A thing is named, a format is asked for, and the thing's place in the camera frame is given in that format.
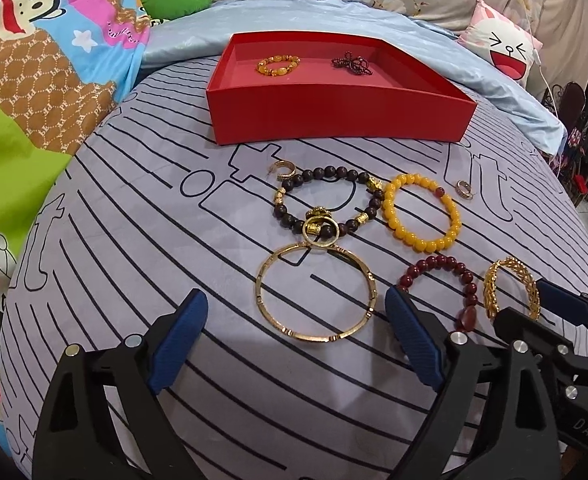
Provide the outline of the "grey striped bed sheet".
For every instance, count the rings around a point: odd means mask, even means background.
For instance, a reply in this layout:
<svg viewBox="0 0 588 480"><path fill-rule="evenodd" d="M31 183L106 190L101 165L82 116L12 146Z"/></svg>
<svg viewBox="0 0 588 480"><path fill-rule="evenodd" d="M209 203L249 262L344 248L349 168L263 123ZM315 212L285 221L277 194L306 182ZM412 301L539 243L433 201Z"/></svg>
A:
<svg viewBox="0 0 588 480"><path fill-rule="evenodd" d="M4 426L12 458L32 449L56 362L69 344L112 348L172 312L192 289L206 326L160 404L212 479L382 479L430 408L383 309L356 335L304 344L271 327L256 292L305 334L360 320L362 274L322 252L264 260L294 234L272 212L280 159L381 180L469 180L449 255L482 278L521 260L537 278L588 292L588 232L572 201L506 114L479 100L456 144L311 139L219 146L205 89L216 58L143 79L73 156L36 215L1 333Z"/></svg>

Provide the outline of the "small gold hoop earring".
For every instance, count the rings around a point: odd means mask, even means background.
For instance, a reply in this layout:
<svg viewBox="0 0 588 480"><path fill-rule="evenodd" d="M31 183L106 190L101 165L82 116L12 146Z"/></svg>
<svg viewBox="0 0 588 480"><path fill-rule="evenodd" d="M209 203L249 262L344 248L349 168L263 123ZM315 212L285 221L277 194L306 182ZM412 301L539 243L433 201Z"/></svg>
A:
<svg viewBox="0 0 588 480"><path fill-rule="evenodd" d="M459 180L455 185L454 188L456 189L457 193L464 198L465 200L472 200L474 193L472 190L472 186L469 182Z"/></svg>

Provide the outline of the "beige curtain cloth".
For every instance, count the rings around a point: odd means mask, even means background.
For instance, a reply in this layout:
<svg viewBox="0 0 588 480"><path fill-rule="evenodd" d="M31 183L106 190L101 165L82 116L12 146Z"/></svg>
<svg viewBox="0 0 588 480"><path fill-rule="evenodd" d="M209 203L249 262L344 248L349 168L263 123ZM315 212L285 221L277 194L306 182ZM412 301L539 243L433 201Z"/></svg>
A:
<svg viewBox="0 0 588 480"><path fill-rule="evenodd" d="M542 43L540 65L526 89L541 100L550 87L588 84L588 0L534 0L533 33Z"/></svg>

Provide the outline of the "pink white cartoon pillow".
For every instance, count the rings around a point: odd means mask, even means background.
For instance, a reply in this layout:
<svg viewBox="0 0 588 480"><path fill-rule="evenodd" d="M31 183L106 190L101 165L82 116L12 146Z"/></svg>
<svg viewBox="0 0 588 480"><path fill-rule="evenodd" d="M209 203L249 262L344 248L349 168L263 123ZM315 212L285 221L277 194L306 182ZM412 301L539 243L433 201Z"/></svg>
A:
<svg viewBox="0 0 588 480"><path fill-rule="evenodd" d="M522 87L542 49L542 43L530 32L484 0L476 0L470 24L457 42Z"/></svg>

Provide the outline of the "light blue blanket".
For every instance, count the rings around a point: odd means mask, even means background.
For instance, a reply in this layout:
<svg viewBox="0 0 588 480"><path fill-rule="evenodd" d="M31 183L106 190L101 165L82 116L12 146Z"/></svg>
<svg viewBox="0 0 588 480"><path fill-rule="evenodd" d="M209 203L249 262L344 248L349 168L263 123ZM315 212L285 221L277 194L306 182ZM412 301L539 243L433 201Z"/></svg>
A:
<svg viewBox="0 0 588 480"><path fill-rule="evenodd" d="M443 27L343 0L221 0L195 14L155 25L142 70L220 55L236 32L338 32L382 39L506 113L539 151L564 148L567 131L530 93L460 46Z"/></svg>

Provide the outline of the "colourful cartoon monkey quilt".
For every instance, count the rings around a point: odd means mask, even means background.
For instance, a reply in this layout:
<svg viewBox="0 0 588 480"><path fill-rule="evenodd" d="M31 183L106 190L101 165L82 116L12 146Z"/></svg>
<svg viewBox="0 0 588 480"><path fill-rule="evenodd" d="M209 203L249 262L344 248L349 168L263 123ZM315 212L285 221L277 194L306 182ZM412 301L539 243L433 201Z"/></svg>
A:
<svg viewBox="0 0 588 480"><path fill-rule="evenodd" d="M141 0L0 0L0 330L40 204L134 85L150 36ZM17 447L3 426L0 448Z"/></svg>

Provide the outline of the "thin gold bangle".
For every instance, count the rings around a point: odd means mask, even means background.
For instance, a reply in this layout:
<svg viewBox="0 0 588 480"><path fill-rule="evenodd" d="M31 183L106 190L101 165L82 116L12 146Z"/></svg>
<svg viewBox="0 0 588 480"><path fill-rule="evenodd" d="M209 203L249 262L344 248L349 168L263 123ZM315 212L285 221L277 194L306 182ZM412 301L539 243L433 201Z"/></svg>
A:
<svg viewBox="0 0 588 480"><path fill-rule="evenodd" d="M373 273L353 252L297 242L260 264L254 299L265 321L282 335L333 344L369 324L379 292Z"/></svg>

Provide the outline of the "red cardboard tray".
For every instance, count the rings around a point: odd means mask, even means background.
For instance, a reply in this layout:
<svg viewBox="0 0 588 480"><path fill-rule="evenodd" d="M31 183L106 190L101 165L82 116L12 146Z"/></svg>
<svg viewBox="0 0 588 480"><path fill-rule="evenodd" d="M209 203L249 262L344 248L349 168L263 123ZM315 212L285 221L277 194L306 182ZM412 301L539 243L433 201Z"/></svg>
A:
<svg viewBox="0 0 588 480"><path fill-rule="evenodd" d="M458 142L475 101L388 42L336 32L239 32L206 88L220 145L313 138Z"/></svg>

